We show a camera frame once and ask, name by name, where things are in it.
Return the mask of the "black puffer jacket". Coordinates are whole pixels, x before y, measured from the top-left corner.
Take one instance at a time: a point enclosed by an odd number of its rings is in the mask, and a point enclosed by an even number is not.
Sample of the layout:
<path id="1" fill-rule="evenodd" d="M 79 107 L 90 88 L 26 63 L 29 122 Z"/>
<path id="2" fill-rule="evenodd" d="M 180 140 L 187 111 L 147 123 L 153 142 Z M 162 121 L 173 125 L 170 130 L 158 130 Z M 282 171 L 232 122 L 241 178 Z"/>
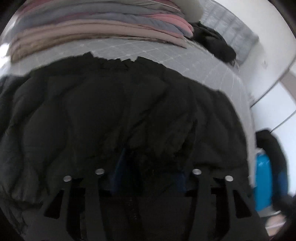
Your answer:
<path id="1" fill-rule="evenodd" d="M 142 57 L 91 53 L 1 79 L 1 240 L 26 240 L 64 177 L 117 172 L 120 240 L 179 240 L 178 174 L 248 170 L 228 97 Z"/>

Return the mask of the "black clothing of operator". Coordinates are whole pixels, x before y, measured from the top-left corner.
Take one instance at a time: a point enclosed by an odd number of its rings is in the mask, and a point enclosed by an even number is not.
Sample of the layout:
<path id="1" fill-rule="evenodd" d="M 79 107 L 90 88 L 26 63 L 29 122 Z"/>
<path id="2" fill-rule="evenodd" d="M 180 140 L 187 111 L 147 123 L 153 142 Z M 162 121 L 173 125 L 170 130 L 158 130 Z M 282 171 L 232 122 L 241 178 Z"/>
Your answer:
<path id="1" fill-rule="evenodd" d="M 271 165 L 271 204 L 285 216 L 295 214 L 295 196 L 288 194 L 287 160 L 277 138 L 269 130 L 256 132 L 257 147 L 267 154 Z"/>

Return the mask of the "grey quilted bed mattress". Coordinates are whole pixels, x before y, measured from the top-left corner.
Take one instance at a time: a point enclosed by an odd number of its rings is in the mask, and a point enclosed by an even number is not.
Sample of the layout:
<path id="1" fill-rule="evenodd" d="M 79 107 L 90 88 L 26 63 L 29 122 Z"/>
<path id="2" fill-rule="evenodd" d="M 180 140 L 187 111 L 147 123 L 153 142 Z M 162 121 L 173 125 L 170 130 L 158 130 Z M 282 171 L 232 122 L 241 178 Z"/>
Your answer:
<path id="1" fill-rule="evenodd" d="M 221 62 L 196 43 L 187 41 L 187 47 L 182 48 L 168 43 L 119 38 L 79 40 L 37 52 L 15 64 L 10 63 L 8 44 L 5 43 L 1 45 L 1 76 L 23 76 L 59 59 L 87 52 L 105 59 L 135 60 L 141 56 L 224 92 L 242 123 L 247 140 L 249 180 L 251 186 L 255 185 L 255 130 L 249 93 L 235 68 Z"/>

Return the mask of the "black garment near headboard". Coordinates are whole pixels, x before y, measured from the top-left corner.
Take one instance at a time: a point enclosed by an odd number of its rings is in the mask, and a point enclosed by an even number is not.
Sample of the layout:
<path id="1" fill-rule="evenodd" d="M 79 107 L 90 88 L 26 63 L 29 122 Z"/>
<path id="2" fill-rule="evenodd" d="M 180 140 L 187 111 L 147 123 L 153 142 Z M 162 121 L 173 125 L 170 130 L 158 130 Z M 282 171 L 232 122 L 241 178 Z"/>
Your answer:
<path id="1" fill-rule="evenodd" d="M 236 52 L 217 31 L 203 25 L 201 22 L 190 23 L 190 25 L 194 29 L 193 41 L 202 45 L 224 63 L 233 63 L 236 60 Z"/>

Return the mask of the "grey padded headboard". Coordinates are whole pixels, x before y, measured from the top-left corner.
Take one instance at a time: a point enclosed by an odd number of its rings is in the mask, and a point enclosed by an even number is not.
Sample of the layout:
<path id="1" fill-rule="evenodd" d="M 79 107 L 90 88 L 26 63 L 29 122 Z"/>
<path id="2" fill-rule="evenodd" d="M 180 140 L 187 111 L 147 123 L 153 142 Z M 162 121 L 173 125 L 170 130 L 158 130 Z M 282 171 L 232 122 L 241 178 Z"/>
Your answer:
<path id="1" fill-rule="evenodd" d="M 241 65 L 259 41 L 255 34 L 234 13 L 216 1 L 200 1 L 203 7 L 201 23 L 214 29 L 236 52 L 236 62 Z"/>

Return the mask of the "beige folded blanket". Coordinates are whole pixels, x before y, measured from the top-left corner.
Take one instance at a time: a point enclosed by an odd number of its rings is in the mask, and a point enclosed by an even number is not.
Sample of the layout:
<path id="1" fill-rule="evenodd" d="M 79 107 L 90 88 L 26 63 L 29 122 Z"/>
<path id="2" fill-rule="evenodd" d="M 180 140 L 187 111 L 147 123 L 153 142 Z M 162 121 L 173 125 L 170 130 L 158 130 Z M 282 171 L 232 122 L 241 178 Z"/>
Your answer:
<path id="1" fill-rule="evenodd" d="M 185 38 L 167 30 L 113 20 L 70 20 L 28 28 L 10 41 L 8 55 L 15 63 L 36 52 L 82 39 L 123 37 L 170 43 L 185 48 Z"/>

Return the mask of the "large grey pillow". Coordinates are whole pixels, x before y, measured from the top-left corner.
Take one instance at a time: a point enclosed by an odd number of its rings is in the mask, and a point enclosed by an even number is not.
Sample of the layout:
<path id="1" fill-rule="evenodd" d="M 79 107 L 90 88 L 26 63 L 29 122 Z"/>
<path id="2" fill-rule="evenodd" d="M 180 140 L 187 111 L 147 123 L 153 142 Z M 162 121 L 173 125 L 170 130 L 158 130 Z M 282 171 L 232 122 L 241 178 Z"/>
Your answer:
<path id="1" fill-rule="evenodd" d="M 172 0 L 185 15 L 185 20 L 190 23 L 199 22 L 203 15 L 203 8 L 199 0 Z"/>

